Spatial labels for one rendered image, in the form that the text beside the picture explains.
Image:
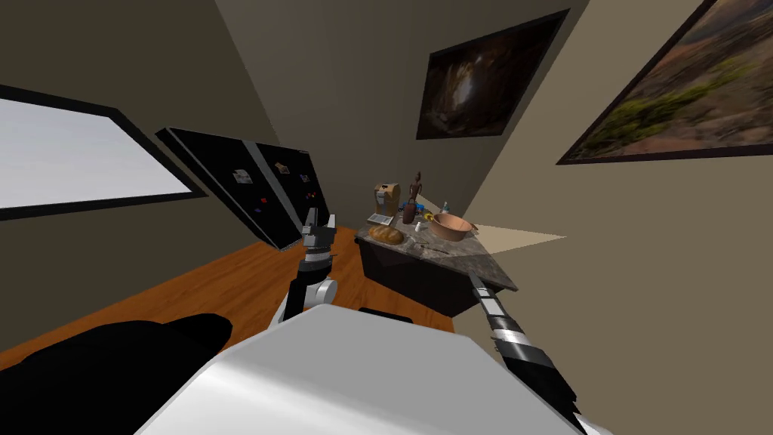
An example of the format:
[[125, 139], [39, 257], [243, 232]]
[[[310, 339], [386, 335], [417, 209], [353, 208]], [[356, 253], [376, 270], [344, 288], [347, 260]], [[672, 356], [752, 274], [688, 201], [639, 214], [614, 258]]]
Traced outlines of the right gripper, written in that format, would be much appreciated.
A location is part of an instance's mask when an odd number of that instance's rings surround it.
[[488, 288], [483, 287], [482, 280], [474, 272], [471, 271], [468, 275], [485, 314], [487, 316], [505, 317], [507, 312], [496, 298], [496, 294], [490, 293]]

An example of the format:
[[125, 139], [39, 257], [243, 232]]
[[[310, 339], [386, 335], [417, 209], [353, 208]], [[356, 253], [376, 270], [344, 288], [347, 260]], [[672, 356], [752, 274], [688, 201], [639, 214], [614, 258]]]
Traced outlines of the black fridge with magnets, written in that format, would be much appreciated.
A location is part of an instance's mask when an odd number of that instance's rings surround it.
[[267, 245], [283, 251], [297, 244], [312, 208], [319, 224], [328, 222], [307, 151], [180, 128], [156, 136]]

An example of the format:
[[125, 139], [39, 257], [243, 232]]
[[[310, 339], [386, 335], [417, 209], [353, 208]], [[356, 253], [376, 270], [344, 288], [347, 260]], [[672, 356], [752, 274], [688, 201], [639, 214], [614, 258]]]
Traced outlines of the framed landscape picture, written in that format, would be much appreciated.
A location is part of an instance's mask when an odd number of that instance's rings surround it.
[[773, 0], [703, 0], [563, 165], [773, 156]]

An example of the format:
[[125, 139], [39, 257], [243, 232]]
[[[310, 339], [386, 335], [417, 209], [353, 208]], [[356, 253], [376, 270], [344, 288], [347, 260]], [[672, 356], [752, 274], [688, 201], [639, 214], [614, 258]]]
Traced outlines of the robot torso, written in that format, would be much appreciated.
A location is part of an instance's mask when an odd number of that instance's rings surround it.
[[581, 435], [478, 344], [320, 305], [233, 345], [137, 435]]

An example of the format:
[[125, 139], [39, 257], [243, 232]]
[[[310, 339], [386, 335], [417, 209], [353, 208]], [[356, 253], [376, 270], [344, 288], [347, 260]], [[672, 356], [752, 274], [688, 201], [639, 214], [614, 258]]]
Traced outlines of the dark framed cave picture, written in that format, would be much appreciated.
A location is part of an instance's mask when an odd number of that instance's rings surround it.
[[569, 10], [431, 53], [417, 140], [501, 136]]

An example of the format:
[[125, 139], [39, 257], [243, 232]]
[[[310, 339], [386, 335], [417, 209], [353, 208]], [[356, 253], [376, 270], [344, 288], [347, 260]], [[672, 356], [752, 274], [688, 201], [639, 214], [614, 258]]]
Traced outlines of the black-framed window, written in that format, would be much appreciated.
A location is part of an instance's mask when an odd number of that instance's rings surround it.
[[0, 221], [203, 196], [117, 108], [0, 85]]

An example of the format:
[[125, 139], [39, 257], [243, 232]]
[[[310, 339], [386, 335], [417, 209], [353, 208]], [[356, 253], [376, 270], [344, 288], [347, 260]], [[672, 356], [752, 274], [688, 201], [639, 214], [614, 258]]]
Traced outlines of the stone-topped dark kitchen counter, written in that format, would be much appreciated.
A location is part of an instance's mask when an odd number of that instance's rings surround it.
[[479, 241], [477, 226], [419, 208], [422, 187], [416, 174], [404, 204], [398, 203], [398, 184], [375, 187], [376, 212], [355, 236], [365, 277], [447, 317], [476, 305], [472, 273], [494, 293], [516, 291]]

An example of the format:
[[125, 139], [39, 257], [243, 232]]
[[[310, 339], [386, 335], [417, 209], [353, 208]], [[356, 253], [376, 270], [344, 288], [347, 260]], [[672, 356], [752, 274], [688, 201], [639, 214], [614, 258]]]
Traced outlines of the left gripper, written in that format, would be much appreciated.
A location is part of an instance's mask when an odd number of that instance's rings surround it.
[[336, 215], [331, 214], [325, 226], [317, 226], [318, 220], [319, 210], [311, 208], [306, 217], [306, 226], [301, 230], [303, 246], [307, 249], [330, 248], [334, 243]]

